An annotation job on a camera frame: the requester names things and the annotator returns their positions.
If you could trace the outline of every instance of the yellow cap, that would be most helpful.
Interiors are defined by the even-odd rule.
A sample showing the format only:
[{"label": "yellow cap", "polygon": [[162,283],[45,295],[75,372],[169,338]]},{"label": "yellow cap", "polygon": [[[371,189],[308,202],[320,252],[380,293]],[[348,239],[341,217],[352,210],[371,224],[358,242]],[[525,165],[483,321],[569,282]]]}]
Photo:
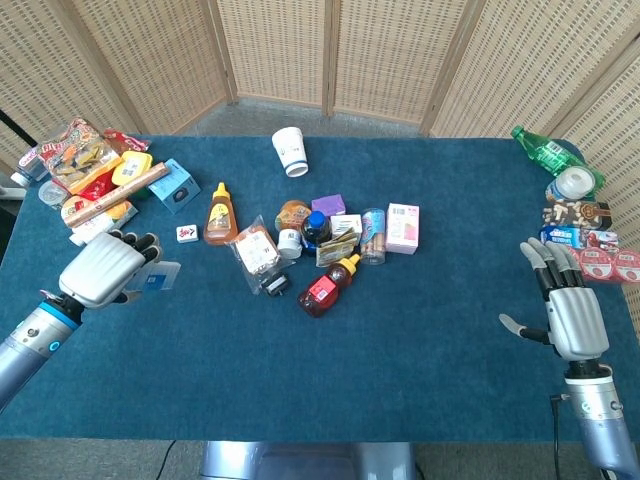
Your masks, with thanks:
[{"label": "yellow cap", "polygon": [[360,255],[356,253],[355,255],[351,255],[349,258],[343,258],[338,263],[349,270],[349,273],[353,275],[354,273],[356,273],[356,263],[358,263],[359,261]]},{"label": "yellow cap", "polygon": [[227,189],[224,186],[224,182],[220,182],[218,184],[218,189],[215,192],[213,192],[213,198],[216,198],[216,197],[231,198],[231,194],[227,192]]}]

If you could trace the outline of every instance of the red sauce bottle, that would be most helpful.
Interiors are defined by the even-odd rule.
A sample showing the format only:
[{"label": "red sauce bottle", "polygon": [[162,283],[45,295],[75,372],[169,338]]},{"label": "red sauce bottle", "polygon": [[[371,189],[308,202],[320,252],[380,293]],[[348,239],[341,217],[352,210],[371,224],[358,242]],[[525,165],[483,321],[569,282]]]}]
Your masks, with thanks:
[{"label": "red sauce bottle", "polygon": [[336,303],[340,291],[351,285],[358,260],[360,255],[356,254],[329,265],[324,275],[298,295],[298,305],[312,317],[322,316]]}]

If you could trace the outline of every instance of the black cable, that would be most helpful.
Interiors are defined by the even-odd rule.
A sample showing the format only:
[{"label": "black cable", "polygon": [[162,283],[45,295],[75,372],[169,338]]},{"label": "black cable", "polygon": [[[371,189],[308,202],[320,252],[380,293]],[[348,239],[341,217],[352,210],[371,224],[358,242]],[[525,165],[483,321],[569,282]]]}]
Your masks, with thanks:
[{"label": "black cable", "polygon": [[420,465],[418,465],[418,462],[416,462],[416,471],[422,480],[427,480],[427,477],[424,476],[424,472],[422,471],[422,468],[420,468]]},{"label": "black cable", "polygon": [[22,140],[29,144],[30,147],[38,145],[31,135],[24,131],[24,129],[18,125],[6,112],[0,109],[0,122],[9,127],[13,133],[18,135]]},{"label": "black cable", "polygon": [[561,395],[551,395],[551,413],[553,414],[553,464],[556,469],[556,480],[560,480],[560,445],[559,445],[559,423],[558,403],[562,401]]},{"label": "black cable", "polygon": [[160,477],[162,476],[162,471],[164,470],[164,466],[167,464],[167,458],[169,458],[169,452],[171,451],[171,449],[173,448],[173,446],[175,444],[176,444],[176,440],[171,442],[171,444],[167,448],[167,451],[164,453],[164,460],[162,460],[162,465],[160,465],[160,471],[158,472],[158,475],[156,476],[156,480],[160,480]]}]

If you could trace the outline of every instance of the purple box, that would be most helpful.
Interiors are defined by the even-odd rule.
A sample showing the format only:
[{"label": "purple box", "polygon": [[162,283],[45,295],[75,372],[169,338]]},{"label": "purple box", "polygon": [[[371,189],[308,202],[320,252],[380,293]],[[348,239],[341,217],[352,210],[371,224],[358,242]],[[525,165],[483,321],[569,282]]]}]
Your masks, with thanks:
[{"label": "purple box", "polygon": [[320,211],[324,213],[326,217],[330,217],[331,215],[344,215],[347,212],[347,209],[344,207],[344,202],[342,201],[342,195],[340,194],[311,200],[311,210]]}]

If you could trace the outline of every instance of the green plastic bottle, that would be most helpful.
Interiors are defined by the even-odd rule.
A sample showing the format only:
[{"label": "green plastic bottle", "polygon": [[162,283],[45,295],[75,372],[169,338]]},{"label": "green plastic bottle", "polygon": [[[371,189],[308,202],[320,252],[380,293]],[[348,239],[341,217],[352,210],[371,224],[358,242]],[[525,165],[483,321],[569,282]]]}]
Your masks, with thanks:
[{"label": "green plastic bottle", "polygon": [[557,177],[569,167],[584,167],[593,173],[595,177],[596,186],[593,189],[594,192],[604,185],[604,175],[602,173],[589,167],[573,153],[558,145],[549,137],[527,132],[521,125],[517,125],[511,130],[511,136],[520,142],[531,160],[553,176]]}]

